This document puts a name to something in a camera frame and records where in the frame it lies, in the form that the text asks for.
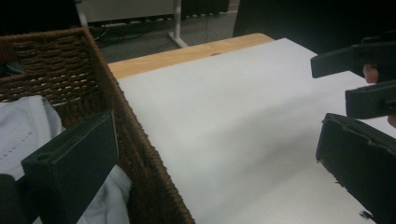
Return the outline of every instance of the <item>white paper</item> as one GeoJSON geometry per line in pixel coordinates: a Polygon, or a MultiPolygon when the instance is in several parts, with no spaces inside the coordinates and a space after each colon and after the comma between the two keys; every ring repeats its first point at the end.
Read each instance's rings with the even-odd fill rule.
{"type": "Polygon", "coordinates": [[[281,39],[120,79],[197,223],[373,223],[315,159],[325,114],[367,84],[313,79],[314,56],[281,39]]]}

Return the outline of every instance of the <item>finger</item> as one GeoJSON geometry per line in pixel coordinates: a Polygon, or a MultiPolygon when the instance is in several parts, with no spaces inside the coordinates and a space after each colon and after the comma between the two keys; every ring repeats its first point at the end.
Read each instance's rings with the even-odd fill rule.
{"type": "Polygon", "coordinates": [[[372,64],[366,64],[363,66],[363,74],[368,83],[376,83],[379,78],[378,70],[372,64]]]}
{"type": "Polygon", "coordinates": [[[396,115],[390,115],[388,116],[388,123],[393,126],[393,128],[396,128],[396,115]]]}

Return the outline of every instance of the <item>dark background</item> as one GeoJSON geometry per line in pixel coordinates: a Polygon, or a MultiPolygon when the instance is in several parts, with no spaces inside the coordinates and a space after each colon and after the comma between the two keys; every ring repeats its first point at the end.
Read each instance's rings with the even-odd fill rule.
{"type": "Polygon", "coordinates": [[[80,26],[74,0],[0,0],[0,35],[80,26]]]}
{"type": "Polygon", "coordinates": [[[384,0],[240,0],[233,36],[286,37],[323,53],[396,30],[395,15],[384,0]]]}

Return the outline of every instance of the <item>wooden table edge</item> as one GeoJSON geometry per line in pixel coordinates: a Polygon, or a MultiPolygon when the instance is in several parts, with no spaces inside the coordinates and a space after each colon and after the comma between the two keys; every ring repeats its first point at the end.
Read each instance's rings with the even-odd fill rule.
{"type": "Polygon", "coordinates": [[[263,34],[252,34],[219,40],[166,52],[151,54],[116,63],[109,63],[110,71],[115,78],[122,78],[141,74],[151,70],[185,63],[213,55],[244,49],[273,41],[271,37],[263,34]]]}

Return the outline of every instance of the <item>white cloth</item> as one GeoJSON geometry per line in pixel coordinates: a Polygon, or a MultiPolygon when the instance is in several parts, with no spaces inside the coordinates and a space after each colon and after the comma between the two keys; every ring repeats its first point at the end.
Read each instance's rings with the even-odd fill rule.
{"type": "Polygon", "coordinates": [[[21,160],[63,129],[59,115],[41,96],[0,103],[0,174],[21,178],[21,160]]]}
{"type": "MultiPolygon", "coordinates": [[[[63,130],[59,115],[41,96],[0,103],[0,174],[21,178],[21,160],[63,130]]],[[[129,223],[126,204],[131,185],[121,168],[114,166],[78,224],[129,223]]]]}

